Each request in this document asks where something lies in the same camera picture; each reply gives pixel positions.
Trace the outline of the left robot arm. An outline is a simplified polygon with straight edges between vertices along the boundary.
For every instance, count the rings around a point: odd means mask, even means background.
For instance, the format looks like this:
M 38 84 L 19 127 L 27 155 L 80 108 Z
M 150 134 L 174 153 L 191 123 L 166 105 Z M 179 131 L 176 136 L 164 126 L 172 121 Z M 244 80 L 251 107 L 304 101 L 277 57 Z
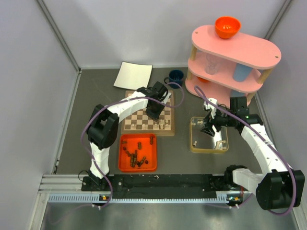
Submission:
M 156 82 L 153 87 L 140 87 L 118 103 L 107 106 L 99 104 L 94 108 L 85 131 L 92 160 L 88 176 L 94 187 L 104 190 L 108 186 L 109 150 L 117 139 L 120 122 L 143 109 L 149 118 L 157 120 L 170 96 L 167 87 Z

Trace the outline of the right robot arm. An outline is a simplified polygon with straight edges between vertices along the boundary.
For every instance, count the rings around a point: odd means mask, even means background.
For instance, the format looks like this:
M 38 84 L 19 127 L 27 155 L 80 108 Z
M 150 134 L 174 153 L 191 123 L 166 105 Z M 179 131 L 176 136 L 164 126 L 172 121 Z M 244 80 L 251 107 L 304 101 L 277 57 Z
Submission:
M 238 186 L 247 189 L 264 210 L 298 207 L 305 176 L 301 170 L 293 170 L 282 161 L 260 116 L 250 113 L 246 97 L 230 98 L 229 110 L 219 107 L 214 98 L 205 99 L 204 110 L 208 114 L 203 120 L 202 132 L 214 137 L 223 127 L 235 128 L 249 145 L 262 171 L 257 175 L 245 166 L 231 165 L 225 171 L 225 186 L 231 190 Z

